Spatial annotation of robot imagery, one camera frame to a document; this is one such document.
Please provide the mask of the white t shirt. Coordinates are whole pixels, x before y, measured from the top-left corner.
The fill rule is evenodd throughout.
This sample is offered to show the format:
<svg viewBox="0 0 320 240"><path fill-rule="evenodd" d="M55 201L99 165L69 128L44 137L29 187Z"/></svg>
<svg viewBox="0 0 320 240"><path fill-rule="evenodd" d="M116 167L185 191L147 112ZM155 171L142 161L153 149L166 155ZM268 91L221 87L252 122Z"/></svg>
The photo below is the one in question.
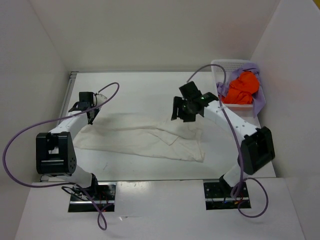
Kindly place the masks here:
<svg viewBox="0 0 320 240"><path fill-rule="evenodd" d="M73 144L83 150L201 163L205 158L202 133L203 125L197 121L113 113L83 127Z"/></svg>

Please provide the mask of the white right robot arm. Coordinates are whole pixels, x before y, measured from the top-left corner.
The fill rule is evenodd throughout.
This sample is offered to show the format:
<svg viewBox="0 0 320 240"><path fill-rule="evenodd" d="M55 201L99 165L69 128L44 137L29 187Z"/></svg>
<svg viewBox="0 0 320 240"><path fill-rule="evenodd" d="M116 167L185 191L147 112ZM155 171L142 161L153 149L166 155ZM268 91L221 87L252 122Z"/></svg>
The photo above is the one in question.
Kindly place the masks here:
<svg viewBox="0 0 320 240"><path fill-rule="evenodd" d="M173 98L172 120L194 122L200 115L232 134L238 150L237 164L220 178L219 191L229 197L237 185L247 176L252 176L275 158L272 132L267 127L259 128L226 107L211 92L205 94L193 81L179 88L182 96Z"/></svg>

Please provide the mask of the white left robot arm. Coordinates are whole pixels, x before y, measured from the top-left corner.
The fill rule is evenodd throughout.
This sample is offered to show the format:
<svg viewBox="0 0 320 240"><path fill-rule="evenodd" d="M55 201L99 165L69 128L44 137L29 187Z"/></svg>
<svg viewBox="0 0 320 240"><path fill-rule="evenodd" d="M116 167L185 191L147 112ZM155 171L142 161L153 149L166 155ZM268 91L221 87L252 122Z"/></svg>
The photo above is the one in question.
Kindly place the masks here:
<svg viewBox="0 0 320 240"><path fill-rule="evenodd" d="M69 118L50 132L39 133L35 139L37 172L80 185L88 200L96 199L100 188L96 176L77 165L73 139L83 127L93 123L100 111L95 109L97 105L96 93L80 92L79 101L68 112Z"/></svg>

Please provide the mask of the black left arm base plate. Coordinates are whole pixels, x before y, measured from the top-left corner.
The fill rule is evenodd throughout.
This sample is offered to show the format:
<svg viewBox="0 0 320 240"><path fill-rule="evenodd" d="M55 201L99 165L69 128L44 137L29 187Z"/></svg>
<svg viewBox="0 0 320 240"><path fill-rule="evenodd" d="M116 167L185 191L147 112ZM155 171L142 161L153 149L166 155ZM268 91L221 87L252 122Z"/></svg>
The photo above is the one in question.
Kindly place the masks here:
<svg viewBox="0 0 320 240"><path fill-rule="evenodd" d="M102 212L114 212L116 186L116 182L98 182L95 188L86 188L85 190ZM62 186L61 188L70 195L68 212L85 213L97 211L91 200L78 187Z"/></svg>

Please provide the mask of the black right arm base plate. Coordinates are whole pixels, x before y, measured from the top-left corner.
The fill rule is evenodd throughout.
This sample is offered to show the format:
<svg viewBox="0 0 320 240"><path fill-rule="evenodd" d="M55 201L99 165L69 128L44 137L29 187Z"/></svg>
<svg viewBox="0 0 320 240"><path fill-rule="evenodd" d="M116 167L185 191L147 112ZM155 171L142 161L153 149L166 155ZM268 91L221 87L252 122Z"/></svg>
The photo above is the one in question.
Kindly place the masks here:
<svg viewBox="0 0 320 240"><path fill-rule="evenodd" d="M251 203L246 183L237 198L232 198L223 192L218 181L203 182L206 210L233 210L240 205L241 209L250 209Z"/></svg>

